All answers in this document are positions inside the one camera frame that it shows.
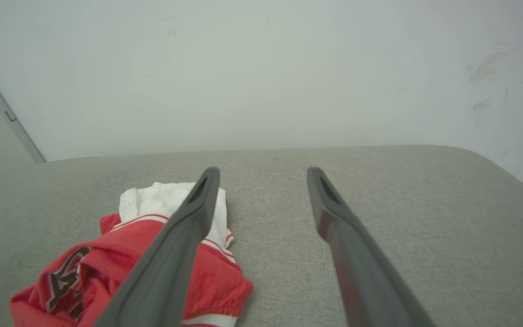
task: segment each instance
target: white fabric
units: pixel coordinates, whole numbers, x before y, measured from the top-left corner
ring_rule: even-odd
[[[198,316],[192,319],[186,319],[181,321],[183,327],[193,326],[218,326],[218,327],[233,327],[237,322],[237,317],[231,317],[229,315],[218,315],[218,314],[207,314]]]
[[[114,226],[113,230],[135,219],[162,219],[152,217],[152,215],[163,215],[170,218],[179,209],[193,186],[195,183],[162,184],[155,182],[149,188],[126,190],[120,195],[118,208],[121,223]],[[233,240],[231,231],[227,228],[226,191],[220,188],[217,193],[211,230],[202,243],[220,251],[234,263],[233,254],[226,250]]]

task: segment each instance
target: gray fabric upholstery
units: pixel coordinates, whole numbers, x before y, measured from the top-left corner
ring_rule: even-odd
[[[232,251],[255,290],[238,325],[343,326],[306,168],[319,166],[438,326],[523,326],[523,184],[481,155],[429,145],[69,159],[0,183],[0,326],[8,300],[100,235],[128,188],[222,172]]]

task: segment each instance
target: red stripe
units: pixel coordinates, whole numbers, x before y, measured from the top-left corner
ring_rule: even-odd
[[[141,218],[144,218],[144,217],[150,217],[150,216],[161,217],[161,218],[163,218],[164,220],[168,221],[168,217],[165,217],[165,216],[163,216],[163,215],[154,215],[154,214],[151,214],[151,215],[144,215],[144,216],[140,216],[140,217],[138,217],[138,218],[134,218],[133,220],[131,220],[131,221],[129,221],[129,222],[125,222],[125,223],[123,223],[122,225],[117,225],[117,226],[114,226],[114,227],[112,227],[112,228],[120,228],[120,227],[124,227],[124,226],[127,226],[127,225],[132,224],[133,222],[135,222],[135,221],[137,221],[137,220],[139,220],[139,219],[141,219]]]
[[[225,254],[225,255],[228,256],[228,257],[232,257],[232,258],[233,258],[233,255],[230,255],[229,253],[227,253],[226,251],[224,251],[224,250],[219,246],[219,244],[217,244],[216,242],[213,242],[212,240],[210,240],[210,239],[208,239],[208,238],[206,238],[206,240],[208,240],[209,242],[212,242],[213,244],[215,244],[215,245],[217,246],[217,248],[218,248],[221,252],[223,252],[223,254]]]

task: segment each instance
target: cloth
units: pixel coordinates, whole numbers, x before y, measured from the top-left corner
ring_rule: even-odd
[[[36,284],[12,298],[9,306],[15,325],[92,326],[191,188],[190,183],[155,183],[125,191],[120,213],[100,220],[102,236],[64,252],[44,269]],[[233,327],[253,291],[225,248],[232,236],[224,198],[220,189],[212,230],[197,249],[183,326]]]

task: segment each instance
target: red and white garment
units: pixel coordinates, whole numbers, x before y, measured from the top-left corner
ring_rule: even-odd
[[[194,183],[131,189],[120,213],[100,220],[102,236],[64,252],[37,282],[9,303],[16,326],[93,326],[110,298],[160,232]],[[253,284],[227,250],[225,191],[220,189],[212,229],[199,245],[189,282],[183,326],[233,327]]]

